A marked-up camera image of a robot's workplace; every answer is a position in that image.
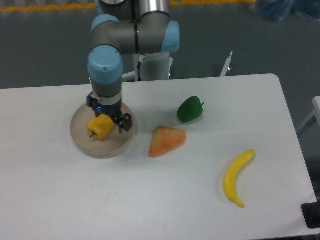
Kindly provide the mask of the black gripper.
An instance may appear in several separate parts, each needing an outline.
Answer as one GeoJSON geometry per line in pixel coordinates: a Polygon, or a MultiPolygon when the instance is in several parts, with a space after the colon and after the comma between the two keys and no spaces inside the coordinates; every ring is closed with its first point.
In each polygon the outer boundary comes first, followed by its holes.
{"type": "Polygon", "coordinates": [[[122,113],[122,99],[115,104],[102,104],[98,102],[92,91],[86,97],[86,105],[94,111],[96,117],[99,117],[100,115],[110,117],[118,126],[119,133],[122,133],[123,131],[128,132],[132,128],[132,115],[129,113],[122,113]]]}

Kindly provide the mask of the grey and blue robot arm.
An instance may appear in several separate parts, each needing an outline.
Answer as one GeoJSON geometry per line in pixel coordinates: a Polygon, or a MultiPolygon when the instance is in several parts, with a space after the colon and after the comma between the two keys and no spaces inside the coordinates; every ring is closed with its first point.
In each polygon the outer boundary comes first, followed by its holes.
{"type": "Polygon", "coordinates": [[[123,113],[123,55],[172,53],[180,48],[180,26],[167,0],[97,0],[90,30],[87,69],[92,92],[86,104],[107,115],[119,131],[129,131],[132,116],[123,113]]]}

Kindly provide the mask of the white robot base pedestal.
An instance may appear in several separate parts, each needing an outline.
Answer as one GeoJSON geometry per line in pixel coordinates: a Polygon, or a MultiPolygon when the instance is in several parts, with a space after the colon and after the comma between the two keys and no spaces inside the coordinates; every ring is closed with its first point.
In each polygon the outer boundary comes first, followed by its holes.
{"type": "Polygon", "coordinates": [[[133,66],[135,81],[160,81],[170,79],[170,69],[173,58],[169,52],[155,54],[134,54],[133,66]]]}

